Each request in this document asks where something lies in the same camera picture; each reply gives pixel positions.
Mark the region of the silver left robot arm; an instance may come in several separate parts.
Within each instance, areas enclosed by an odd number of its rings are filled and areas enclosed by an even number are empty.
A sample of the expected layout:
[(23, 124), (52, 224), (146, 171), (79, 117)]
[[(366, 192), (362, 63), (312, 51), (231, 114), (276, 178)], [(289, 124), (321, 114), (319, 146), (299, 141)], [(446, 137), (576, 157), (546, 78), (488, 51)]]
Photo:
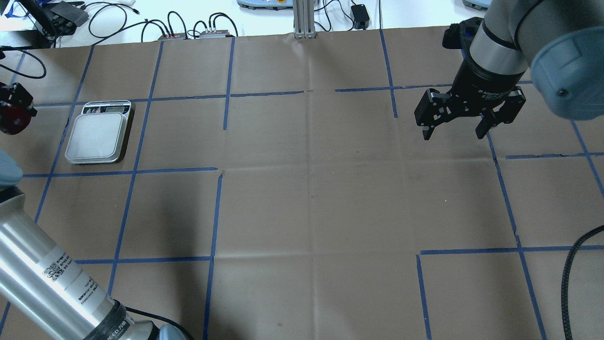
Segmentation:
[(1, 153), (1, 294), (55, 340), (190, 340), (170, 319), (128, 308), (25, 212), (23, 172)]

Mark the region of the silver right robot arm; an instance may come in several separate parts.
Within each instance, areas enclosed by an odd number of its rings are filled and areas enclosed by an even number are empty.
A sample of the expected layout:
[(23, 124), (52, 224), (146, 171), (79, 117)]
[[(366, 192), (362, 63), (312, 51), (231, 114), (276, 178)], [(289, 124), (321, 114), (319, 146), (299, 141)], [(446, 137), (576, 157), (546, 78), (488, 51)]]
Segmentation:
[(462, 51), (462, 63), (449, 91), (427, 89), (414, 110), (423, 138), (457, 118), (480, 117), (477, 138), (512, 123), (527, 71), (558, 117), (601, 117), (603, 13), (601, 0), (494, 0), (482, 18), (450, 25), (442, 46)]

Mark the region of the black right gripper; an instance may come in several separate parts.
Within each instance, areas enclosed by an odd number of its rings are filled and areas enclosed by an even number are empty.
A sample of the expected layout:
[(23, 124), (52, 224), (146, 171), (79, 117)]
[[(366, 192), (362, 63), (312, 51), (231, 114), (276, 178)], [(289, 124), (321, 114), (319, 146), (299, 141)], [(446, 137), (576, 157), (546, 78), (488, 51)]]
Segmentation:
[(482, 116), (475, 128), (478, 139), (485, 138), (495, 124), (512, 123), (526, 103), (517, 86), (523, 74), (500, 75), (472, 61), (462, 62), (451, 89), (446, 93), (427, 89), (414, 110), (423, 139), (429, 141), (438, 125), (456, 118)]

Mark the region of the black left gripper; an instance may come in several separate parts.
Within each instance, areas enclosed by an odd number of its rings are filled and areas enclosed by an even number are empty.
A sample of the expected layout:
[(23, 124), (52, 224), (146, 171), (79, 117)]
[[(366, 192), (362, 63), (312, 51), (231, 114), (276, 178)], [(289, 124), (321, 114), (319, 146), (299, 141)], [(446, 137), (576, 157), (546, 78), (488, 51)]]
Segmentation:
[(5, 84), (1, 82), (0, 102), (2, 105), (21, 109), (32, 118), (37, 116), (37, 109), (33, 106), (33, 96), (20, 83)]

